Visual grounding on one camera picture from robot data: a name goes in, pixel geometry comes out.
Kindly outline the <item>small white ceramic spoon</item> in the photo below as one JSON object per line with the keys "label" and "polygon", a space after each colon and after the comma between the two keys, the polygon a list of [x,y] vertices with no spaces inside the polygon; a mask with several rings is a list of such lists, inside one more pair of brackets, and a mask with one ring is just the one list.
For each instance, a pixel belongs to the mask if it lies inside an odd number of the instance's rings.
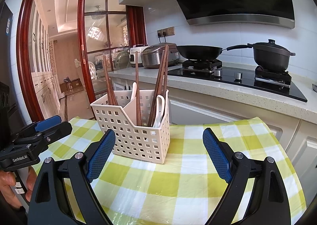
{"label": "small white ceramic spoon", "polygon": [[134,82],[132,85],[132,94],[131,94],[130,101],[132,101],[136,97],[136,94],[137,94],[137,83]]}

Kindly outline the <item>large white ceramic spoon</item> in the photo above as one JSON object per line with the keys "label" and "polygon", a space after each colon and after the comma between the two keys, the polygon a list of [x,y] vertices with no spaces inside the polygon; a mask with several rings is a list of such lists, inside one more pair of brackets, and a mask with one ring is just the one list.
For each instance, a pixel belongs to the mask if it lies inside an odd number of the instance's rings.
{"label": "large white ceramic spoon", "polygon": [[160,124],[162,122],[163,115],[164,115],[164,109],[165,109],[165,99],[163,96],[158,95],[156,97],[156,114],[155,114],[155,120],[153,124],[154,128],[160,127]]}

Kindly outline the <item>cream perforated utensil basket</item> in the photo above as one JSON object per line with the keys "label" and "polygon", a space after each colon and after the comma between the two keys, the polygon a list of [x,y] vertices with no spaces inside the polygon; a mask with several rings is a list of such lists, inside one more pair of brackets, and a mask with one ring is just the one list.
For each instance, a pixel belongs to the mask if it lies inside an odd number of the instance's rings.
{"label": "cream perforated utensil basket", "polygon": [[165,94],[165,109],[159,128],[147,127],[154,90],[140,90],[143,126],[137,126],[136,99],[131,90],[115,91],[118,106],[109,105],[107,95],[90,104],[103,132],[115,132],[113,153],[141,161],[163,164],[170,145],[169,99]]}

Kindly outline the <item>white electric cooker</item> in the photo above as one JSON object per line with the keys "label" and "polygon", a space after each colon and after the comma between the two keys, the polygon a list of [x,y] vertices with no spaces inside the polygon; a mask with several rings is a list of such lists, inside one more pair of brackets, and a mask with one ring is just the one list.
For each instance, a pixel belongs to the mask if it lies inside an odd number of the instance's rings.
{"label": "white electric cooker", "polygon": [[141,58],[141,53],[148,47],[148,45],[145,44],[137,44],[133,45],[130,48],[130,64],[131,67],[142,67],[142,58]]}

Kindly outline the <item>red wooden sliding door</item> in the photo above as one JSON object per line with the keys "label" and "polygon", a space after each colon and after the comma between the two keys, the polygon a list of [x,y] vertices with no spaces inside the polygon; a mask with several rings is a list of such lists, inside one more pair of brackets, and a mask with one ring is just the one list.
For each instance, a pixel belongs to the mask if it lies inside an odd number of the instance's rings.
{"label": "red wooden sliding door", "polygon": [[[78,0],[77,28],[78,28],[78,49],[84,75],[85,85],[88,86],[88,100],[96,100],[89,74],[87,46],[84,35],[84,3],[85,0]],[[22,0],[17,21],[16,34],[16,58],[19,84],[22,96],[26,105],[27,113],[32,122],[42,121],[44,116],[40,110],[35,89],[32,83],[31,67],[29,62],[29,22],[31,16],[32,0]]]}

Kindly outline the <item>silver rice cooker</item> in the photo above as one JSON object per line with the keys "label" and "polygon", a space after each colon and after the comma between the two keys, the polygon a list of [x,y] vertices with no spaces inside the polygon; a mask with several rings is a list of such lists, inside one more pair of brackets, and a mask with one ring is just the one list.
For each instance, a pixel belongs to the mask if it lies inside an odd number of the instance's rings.
{"label": "silver rice cooker", "polygon": [[159,68],[162,54],[165,46],[169,47],[168,66],[175,66],[178,64],[180,55],[177,50],[177,45],[174,43],[159,43],[145,48],[141,53],[142,64],[147,69]]}

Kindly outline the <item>black glass gas stove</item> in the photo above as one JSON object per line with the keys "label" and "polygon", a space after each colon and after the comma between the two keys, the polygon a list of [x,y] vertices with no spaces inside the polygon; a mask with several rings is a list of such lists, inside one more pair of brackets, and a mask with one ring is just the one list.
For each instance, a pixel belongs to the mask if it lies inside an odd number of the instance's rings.
{"label": "black glass gas stove", "polygon": [[274,73],[260,66],[257,66],[255,70],[223,67],[220,60],[212,62],[186,60],[180,68],[170,70],[168,74],[240,85],[307,102],[307,98],[292,82],[292,77],[287,71]]}

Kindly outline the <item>black lidded pot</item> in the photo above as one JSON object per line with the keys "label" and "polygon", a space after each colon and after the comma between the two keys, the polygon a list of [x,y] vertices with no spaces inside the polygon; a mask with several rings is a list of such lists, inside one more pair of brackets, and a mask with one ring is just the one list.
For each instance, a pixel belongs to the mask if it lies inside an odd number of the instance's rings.
{"label": "black lidded pot", "polygon": [[257,65],[274,73],[284,73],[288,68],[290,57],[296,55],[296,53],[277,45],[273,39],[269,39],[268,42],[230,46],[226,50],[244,48],[252,48],[254,61]]}

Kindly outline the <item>black wok pan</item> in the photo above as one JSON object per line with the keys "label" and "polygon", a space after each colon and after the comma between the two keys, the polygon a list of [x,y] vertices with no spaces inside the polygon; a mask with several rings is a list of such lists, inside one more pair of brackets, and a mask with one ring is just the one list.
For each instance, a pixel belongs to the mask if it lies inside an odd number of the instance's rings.
{"label": "black wok pan", "polygon": [[215,60],[223,51],[220,47],[199,45],[177,46],[177,50],[182,57],[188,60],[210,62]]}

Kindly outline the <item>gold wall power outlet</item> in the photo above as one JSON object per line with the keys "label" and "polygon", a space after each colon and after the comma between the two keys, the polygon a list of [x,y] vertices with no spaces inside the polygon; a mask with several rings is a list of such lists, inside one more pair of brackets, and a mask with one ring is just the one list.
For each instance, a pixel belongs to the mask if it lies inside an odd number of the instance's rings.
{"label": "gold wall power outlet", "polygon": [[158,30],[158,37],[159,38],[166,37],[166,36],[173,36],[173,35],[175,35],[175,27],[174,26]]}

